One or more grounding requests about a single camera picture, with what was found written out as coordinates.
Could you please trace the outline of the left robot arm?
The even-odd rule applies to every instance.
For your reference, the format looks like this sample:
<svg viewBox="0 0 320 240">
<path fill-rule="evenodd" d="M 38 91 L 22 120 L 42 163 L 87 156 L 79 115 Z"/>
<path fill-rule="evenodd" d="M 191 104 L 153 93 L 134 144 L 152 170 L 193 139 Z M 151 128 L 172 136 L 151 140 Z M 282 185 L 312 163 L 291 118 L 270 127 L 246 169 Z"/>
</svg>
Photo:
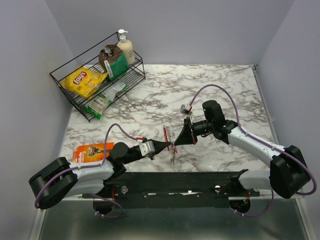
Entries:
<svg viewBox="0 0 320 240">
<path fill-rule="evenodd" d="M 170 141 L 146 138 L 133 147 L 118 142 L 108 156 L 95 163 L 75 163 L 59 157 L 29 179 L 28 183 L 35 196 L 34 206 L 45 210 L 66 197 L 82 194 L 107 197 L 111 185 L 106 181 L 121 176 L 126 171 L 126 164 L 143 158 L 154 159 L 155 155 L 170 145 Z"/>
</svg>

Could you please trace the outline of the steel key organizer red handle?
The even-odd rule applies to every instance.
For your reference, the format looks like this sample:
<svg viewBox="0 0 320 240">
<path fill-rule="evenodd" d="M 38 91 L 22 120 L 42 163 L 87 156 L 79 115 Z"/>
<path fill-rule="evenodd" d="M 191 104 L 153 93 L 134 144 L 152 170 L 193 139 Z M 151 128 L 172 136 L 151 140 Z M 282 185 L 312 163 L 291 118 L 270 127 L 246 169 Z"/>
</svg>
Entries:
<svg viewBox="0 0 320 240">
<path fill-rule="evenodd" d="M 176 155 L 178 153 L 177 147 L 175 146 L 173 141 L 175 134 L 171 133 L 170 128 L 166 125 L 163 125 L 163 134 L 164 134 L 164 140 L 170 143 L 170 145 L 167 146 L 166 149 L 171 155 L 170 162 L 174 164 L 176 160 Z"/>
</svg>

